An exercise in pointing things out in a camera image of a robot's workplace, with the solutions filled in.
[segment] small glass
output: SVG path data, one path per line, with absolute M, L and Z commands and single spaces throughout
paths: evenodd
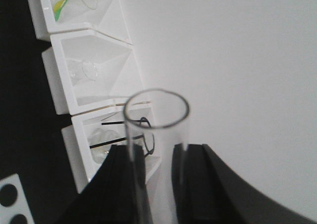
M 147 104 L 150 112 L 147 122 L 140 122 L 140 104 Z M 190 107 L 186 99 L 177 93 L 163 89 L 139 92 L 125 104 L 124 124 L 127 135 L 129 162 L 131 163 L 134 203 L 137 224 L 177 224 L 182 223 L 176 214 L 172 188 L 172 156 L 175 145 L 187 149 L 188 117 Z M 156 174 L 146 186 L 147 159 L 159 155 L 161 164 Z M 183 167 L 184 157 L 179 159 Z M 178 182 L 181 195 L 182 169 Z

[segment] white plastic divider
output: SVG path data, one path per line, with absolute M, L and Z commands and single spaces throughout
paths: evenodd
M 93 29 L 131 44 L 120 0 L 68 0 L 58 20 L 53 8 L 61 0 L 28 1 L 38 39 L 49 40 L 54 33 Z
M 132 46 L 93 30 L 51 35 L 42 53 L 57 114 L 120 104 L 143 89 Z
M 80 193 L 88 182 L 94 177 L 101 163 L 96 162 L 93 157 L 91 145 L 95 145 L 95 136 L 99 131 L 106 134 L 107 131 L 115 131 L 120 138 L 125 137 L 124 124 L 101 125 L 102 122 L 123 121 L 123 106 L 112 106 L 101 110 L 88 112 L 72 117 L 72 126 L 62 130 L 66 150 L 74 175 L 77 191 Z M 151 105 L 139 104 L 135 112 L 142 116 L 150 117 Z M 105 142 L 105 137 L 100 136 L 97 141 Z M 155 148 L 153 155 L 146 157 L 147 176 L 146 182 L 150 180 L 161 163 L 160 149 Z

